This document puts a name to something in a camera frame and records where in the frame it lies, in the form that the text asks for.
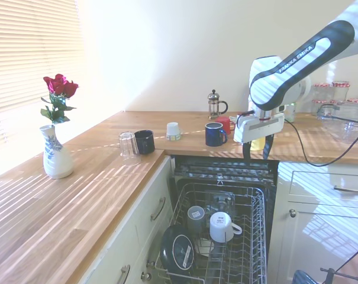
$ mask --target red rose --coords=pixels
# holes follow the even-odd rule
[[[55,75],[55,81],[61,84],[65,84],[66,82],[68,82],[66,77],[64,77],[62,74]]]
[[[64,91],[63,91],[63,96],[67,99],[69,99],[70,97],[72,97],[75,92],[76,92],[76,89],[79,87],[78,84],[75,84],[73,83],[73,81],[70,82],[66,82],[64,84]]]
[[[43,80],[46,82],[50,93],[55,93],[58,96],[62,94],[64,91],[64,85],[68,82],[66,77],[64,77],[62,74],[55,75],[55,79],[43,77]]]

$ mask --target white ceramic cup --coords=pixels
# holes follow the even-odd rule
[[[242,228],[231,222],[225,212],[214,213],[210,217],[210,237],[218,243],[230,241],[234,235],[240,235]]]
[[[167,140],[175,141],[180,140],[181,138],[181,130],[179,128],[179,124],[177,122],[167,123]]]

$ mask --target black plate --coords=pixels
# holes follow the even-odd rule
[[[189,276],[194,263],[193,242],[183,226],[170,226],[162,237],[160,245],[162,265],[170,273]],[[186,283],[190,279],[170,275],[174,283]]]

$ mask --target white cabinet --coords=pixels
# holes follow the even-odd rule
[[[286,212],[277,283],[291,284],[298,269],[322,283],[321,267],[337,269],[358,251],[358,209],[288,202]]]
[[[280,163],[268,255],[268,284],[291,284],[296,270],[322,283],[358,251],[358,166]]]
[[[142,272],[155,273],[146,264],[156,259],[160,239],[173,214],[168,188],[170,172],[170,158],[166,157],[80,283],[134,284],[141,281]],[[152,283],[158,283],[157,275],[153,277]]]

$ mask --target yellow object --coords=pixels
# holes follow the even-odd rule
[[[252,140],[251,142],[251,151],[263,150],[264,144],[266,143],[266,137]]]

